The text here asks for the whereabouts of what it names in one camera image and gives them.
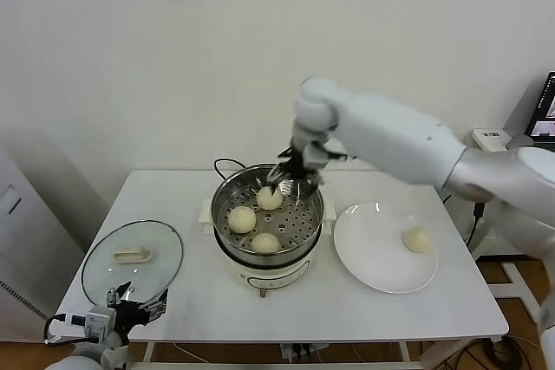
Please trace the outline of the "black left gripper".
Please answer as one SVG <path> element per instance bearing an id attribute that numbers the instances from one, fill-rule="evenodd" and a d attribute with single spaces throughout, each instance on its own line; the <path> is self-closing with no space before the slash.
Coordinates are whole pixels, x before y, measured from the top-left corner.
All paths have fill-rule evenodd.
<path id="1" fill-rule="evenodd" d="M 107 292 L 106 303 L 117 303 L 114 306 L 116 326 L 144 326 L 147 324 L 147 312 L 149 316 L 162 316 L 166 313 L 168 289 L 165 289 L 157 299 L 141 304 L 123 300 L 131 284 L 131 281 L 125 282 Z"/>

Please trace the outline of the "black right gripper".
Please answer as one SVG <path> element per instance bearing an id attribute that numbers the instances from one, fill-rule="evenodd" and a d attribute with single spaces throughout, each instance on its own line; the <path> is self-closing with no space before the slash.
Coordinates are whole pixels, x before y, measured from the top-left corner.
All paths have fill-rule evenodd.
<path id="1" fill-rule="evenodd" d="M 266 174 L 265 183 L 273 195 L 281 181 L 285 179 L 302 181 L 302 199 L 307 200 L 319 191 L 323 179 L 322 147 L 316 142 L 305 147 L 295 146 L 293 142 L 278 156 L 280 162 L 273 166 Z"/>

